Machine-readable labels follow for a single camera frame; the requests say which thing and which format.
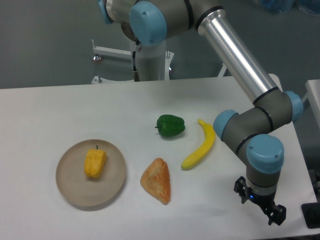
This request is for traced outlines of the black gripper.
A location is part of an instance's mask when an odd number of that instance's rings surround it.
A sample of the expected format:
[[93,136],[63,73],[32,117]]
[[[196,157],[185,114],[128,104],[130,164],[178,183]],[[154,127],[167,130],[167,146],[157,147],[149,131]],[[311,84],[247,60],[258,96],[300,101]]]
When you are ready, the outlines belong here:
[[247,200],[259,205],[262,212],[268,217],[268,225],[280,226],[287,216],[287,209],[283,205],[275,204],[277,184],[269,187],[261,187],[252,182],[246,183],[246,179],[240,176],[234,183],[233,191],[241,198],[244,204]]

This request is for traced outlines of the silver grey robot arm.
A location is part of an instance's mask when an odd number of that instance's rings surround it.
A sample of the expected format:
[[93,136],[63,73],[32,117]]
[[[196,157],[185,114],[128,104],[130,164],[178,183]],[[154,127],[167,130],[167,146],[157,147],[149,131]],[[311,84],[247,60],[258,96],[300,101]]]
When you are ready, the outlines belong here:
[[205,37],[235,80],[252,101],[253,108],[221,112],[213,123],[218,137],[245,164],[246,175],[234,184],[242,202],[251,201],[267,215],[270,224],[286,219],[286,208],[274,202],[284,164],[284,146],[271,132],[303,113],[300,97],[281,91],[241,42],[217,0],[100,0],[107,24],[129,27],[129,36],[143,45],[196,29]]

